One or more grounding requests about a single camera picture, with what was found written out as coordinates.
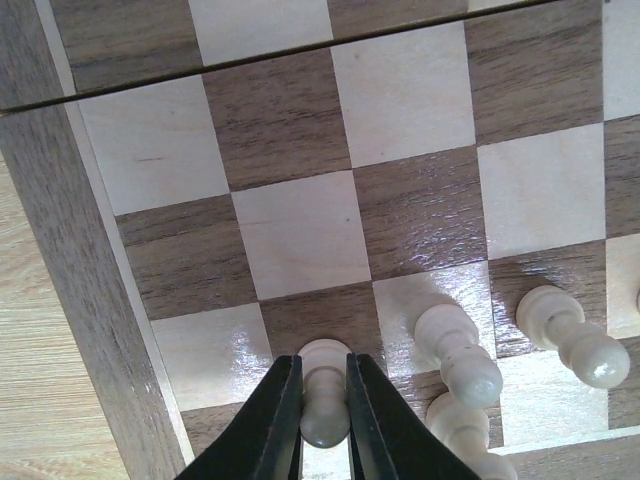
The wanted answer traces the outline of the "light piece on board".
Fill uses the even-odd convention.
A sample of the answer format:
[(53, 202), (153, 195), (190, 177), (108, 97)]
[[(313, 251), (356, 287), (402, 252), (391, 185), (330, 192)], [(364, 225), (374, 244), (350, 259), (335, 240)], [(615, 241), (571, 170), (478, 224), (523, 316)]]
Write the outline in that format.
[(557, 352), (563, 365), (590, 387), (612, 389), (630, 372), (630, 356), (621, 342), (588, 322), (578, 300), (556, 286), (530, 290), (515, 319), (534, 346)]

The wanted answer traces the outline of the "light piece board left edge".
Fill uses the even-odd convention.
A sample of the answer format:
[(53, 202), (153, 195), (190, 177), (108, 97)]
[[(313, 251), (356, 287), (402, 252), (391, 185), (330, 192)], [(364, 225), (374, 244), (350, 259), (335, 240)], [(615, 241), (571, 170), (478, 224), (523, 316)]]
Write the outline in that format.
[(484, 409), (499, 400), (502, 374), (480, 345), (479, 330), (461, 307), (439, 304), (426, 310), (416, 322), (414, 339), (460, 403)]

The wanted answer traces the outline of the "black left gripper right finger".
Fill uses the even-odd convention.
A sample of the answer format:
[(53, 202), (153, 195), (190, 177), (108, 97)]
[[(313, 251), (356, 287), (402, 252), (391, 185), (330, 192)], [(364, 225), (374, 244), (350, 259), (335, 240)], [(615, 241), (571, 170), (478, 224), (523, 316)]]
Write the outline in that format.
[(425, 427), (368, 354), (346, 357), (353, 479), (476, 479)]

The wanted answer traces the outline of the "wooden chess board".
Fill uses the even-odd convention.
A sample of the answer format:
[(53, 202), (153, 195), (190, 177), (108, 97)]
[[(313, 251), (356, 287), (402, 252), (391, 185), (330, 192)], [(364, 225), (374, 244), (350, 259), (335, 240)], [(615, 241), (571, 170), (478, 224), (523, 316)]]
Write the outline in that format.
[[(90, 390), (52, 425), (54, 355), (3, 352), (3, 477), (54, 440), (172, 479), (281, 355), (333, 338), (424, 416), (413, 328), (473, 320), (522, 479), (639, 475), (635, 1), (5, 1), (1, 157)], [(551, 285), (621, 342), (612, 389), (516, 325)]]

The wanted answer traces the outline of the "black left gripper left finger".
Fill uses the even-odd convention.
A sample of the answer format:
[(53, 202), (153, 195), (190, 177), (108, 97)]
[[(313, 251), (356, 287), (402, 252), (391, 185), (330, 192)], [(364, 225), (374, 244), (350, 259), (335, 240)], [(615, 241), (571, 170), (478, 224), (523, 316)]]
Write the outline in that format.
[(299, 479), (302, 359), (280, 356), (221, 435), (178, 477)]

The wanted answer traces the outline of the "light pawn off board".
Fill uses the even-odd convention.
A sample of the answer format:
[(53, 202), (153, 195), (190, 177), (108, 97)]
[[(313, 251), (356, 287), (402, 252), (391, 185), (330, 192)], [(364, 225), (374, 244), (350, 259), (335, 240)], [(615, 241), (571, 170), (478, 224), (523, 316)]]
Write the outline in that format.
[(518, 479), (509, 460), (488, 451), (490, 425), (484, 410), (468, 408), (447, 392), (429, 405), (425, 424), (480, 479)]
[(300, 431), (313, 447), (333, 448), (349, 433), (346, 360), (350, 349), (333, 339), (318, 339), (298, 353), (302, 360), (303, 408)]

